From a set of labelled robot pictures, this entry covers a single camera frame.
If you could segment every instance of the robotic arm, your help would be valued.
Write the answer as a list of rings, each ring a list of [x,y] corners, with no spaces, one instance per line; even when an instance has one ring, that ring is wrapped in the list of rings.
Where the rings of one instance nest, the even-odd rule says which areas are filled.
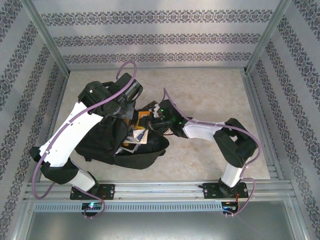
[[[56,133],[41,147],[34,146],[31,148],[29,153],[36,162],[39,162],[46,153],[46,158],[41,163],[40,168],[46,178],[60,185],[69,183],[92,195],[96,194],[97,185],[99,184],[95,178],[89,172],[79,169],[69,156],[90,129],[104,118],[109,116],[118,118],[132,117],[130,115],[134,112],[135,99],[139,97],[143,87],[134,80],[114,100],[80,115],[72,123],[70,123],[70,120],[83,110],[116,94],[130,82],[131,78],[132,76],[125,73],[116,82],[100,83],[93,81],[88,83],[78,96],[78,102],[74,105],[70,115]],[[62,131],[51,146],[51,149],[47,151],[49,144],[66,124],[69,124],[69,126]]]
[[[178,137],[204,139],[217,143],[227,161],[219,179],[219,190],[225,197],[232,195],[241,180],[246,163],[258,147],[257,143],[246,134],[248,131],[244,126],[235,118],[219,123],[203,122],[192,118],[189,118],[191,121],[187,121],[173,106],[170,99],[163,100],[159,106],[164,117],[160,117],[162,124],[156,118],[153,120],[156,123],[151,126],[155,130],[170,128]]]

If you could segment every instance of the wire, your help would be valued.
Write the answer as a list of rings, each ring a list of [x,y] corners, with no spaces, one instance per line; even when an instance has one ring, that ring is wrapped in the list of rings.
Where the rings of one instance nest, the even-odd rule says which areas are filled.
[[[235,201],[236,201],[236,208],[239,208],[239,193],[238,192],[235,192]]]
[[[92,105],[92,106],[90,106],[90,107],[82,110],[81,112],[79,112],[77,115],[75,115],[73,118],[71,118],[71,119],[69,120],[69,122],[66,123],[66,124],[54,135],[53,139],[51,140],[51,142],[49,143],[48,147],[47,147],[46,150],[44,151],[44,154],[42,155],[42,157],[40,158],[40,160],[39,160],[38,163],[36,164],[35,169],[34,169],[34,172],[33,172],[33,175],[32,175],[32,193],[33,193],[33,196],[34,196],[36,199],[38,199],[38,200],[44,199],[44,198],[49,194],[49,192],[51,191],[51,189],[53,188],[53,186],[55,185],[55,183],[53,182],[53,183],[50,185],[50,187],[48,188],[48,190],[44,193],[44,195],[38,196],[38,194],[37,194],[37,192],[36,192],[36,178],[37,178],[37,174],[38,174],[38,171],[39,171],[39,169],[40,169],[40,167],[41,167],[42,162],[45,160],[45,158],[47,157],[47,155],[50,153],[50,149],[52,148],[53,144],[56,142],[56,140],[57,140],[58,137],[61,135],[61,133],[62,133],[68,126],[72,125],[72,123],[73,123],[77,118],[79,118],[82,114],[85,114],[85,113],[89,112],[89,111],[92,110],[92,109],[95,109],[95,108],[97,108],[97,107],[99,107],[99,106],[101,106],[101,105],[104,105],[104,104],[110,102],[111,100],[113,100],[113,99],[115,99],[116,97],[118,97],[119,95],[121,95],[126,89],[128,89],[128,88],[131,86],[131,84],[134,82],[134,80],[135,80],[135,78],[136,78],[137,69],[138,69],[136,63],[135,63],[134,61],[132,61],[132,60],[126,61],[124,64],[122,64],[122,66],[119,68],[119,70],[118,70],[118,72],[117,72],[117,74],[116,74],[116,76],[115,76],[115,79],[118,80],[119,75],[120,75],[120,72],[121,72],[122,69],[123,69],[126,65],[128,65],[128,64],[132,64],[132,65],[133,65],[133,74],[132,74],[132,77],[131,77],[131,79],[129,80],[129,82],[128,82],[121,90],[119,90],[119,91],[118,91],[117,93],[115,93],[114,95],[108,97],[107,99],[105,99],[105,100],[103,100],[103,101],[101,101],[101,102],[98,102],[98,103],[96,103],[96,104],[94,104],[94,105]],[[103,202],[103,205],[105,206],[105,203],[104,203],[104,201],[103,201],[101,198],[95,197],[94,195],[92,195],[92,194],[90,194],[90,193],[88,193],[88,192],[86,192],[86,191],[83,191],[83,190],[81,190],[81,189],[78,189],[78,190],[81,191],[81,192],[83,192],[84,194],[87,194],[87,195],[90,196],[90,197],[94,197],[94,198],[102,201],[102,202]]]

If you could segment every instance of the book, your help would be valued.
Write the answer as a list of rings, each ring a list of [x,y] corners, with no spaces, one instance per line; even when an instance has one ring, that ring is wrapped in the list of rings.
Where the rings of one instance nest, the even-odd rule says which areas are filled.
[[[147,144],[148,129],[133,130],[133,135],[128,136],[123,143],[125,144]]]
[[[120,146],[120,149],[133,154],[139,147],[140,147],[140,144],[123,143]]]
[[[117,154],[119,154],[119,153],[121,153],[121,152],[123,152],[124,150],[121,148],[121,147],[119,147],[119,149],[115,152],[115,154],[114,155],[117,155]]]

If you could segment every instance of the aluminum frame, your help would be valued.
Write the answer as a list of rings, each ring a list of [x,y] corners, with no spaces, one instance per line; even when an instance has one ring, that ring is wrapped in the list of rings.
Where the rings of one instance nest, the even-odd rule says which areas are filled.
[[[203,183],[217,182],[216,180],[195,180],[195,181],[102,181],[102,184],[115,184],[114,200],[106,200],[106,205],[130,206],[132,204],[152,204],[159,205],[209,205],[220,204],[221,202],[232,201],[234,199],[205,199],[203,189],[198,187]],[[43,194],[50,186],[50,181],[42,181],[36,184],[36,190],[39,194]],[[253,188],[253,183],[246,181],[248,192]],[[43,200],[37,200],[32,195],[31,183],[28,184],[24,194],[22,207],[18,215],[17,224],[15,226],[12,240],[24,240],[28,235],[31,219],[39,205],[70,205],[89,203],[90,200],[70,200],[71,185],[55,185],[48,196]],[[289,218],[295,239],[310,239],[298,201],[290,180],[257,180],[256,190],[251,201],[283,201],[287,216]],[[114,208],[116,212],[130,212],[129,208]],[[180,209],[179,212],[190,212],[195,209]],[[200,211],[214,211],[214,209],[202,209]],[[63,210],[56,207],[56,210],[48,210],[47,212],[79,212],[69,208]],[[149,212],[167,212],[166,209],[161,211],[151,210]]]

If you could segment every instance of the metal bracket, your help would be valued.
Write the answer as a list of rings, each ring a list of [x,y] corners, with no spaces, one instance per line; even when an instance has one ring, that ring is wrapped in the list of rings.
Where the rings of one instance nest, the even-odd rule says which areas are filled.
[[[115,185],[114,184],[100,184],[97,190],[96,196],[102,200],[113,200],[115,196]],[[74,187],[71,188],[70,193],[71,200],[96,200],[93,197],[90,197]]]
[[[245,182],[240,182],[234,189],[234,193],[228,197],[219,189],[219,183],[206,182],[203,185],[199,185],[199,188],[203,189],[204,199],[225,199],[236,198],[236,193],[239,194],[240,199],[247,199],[249,197],[248,188]]]

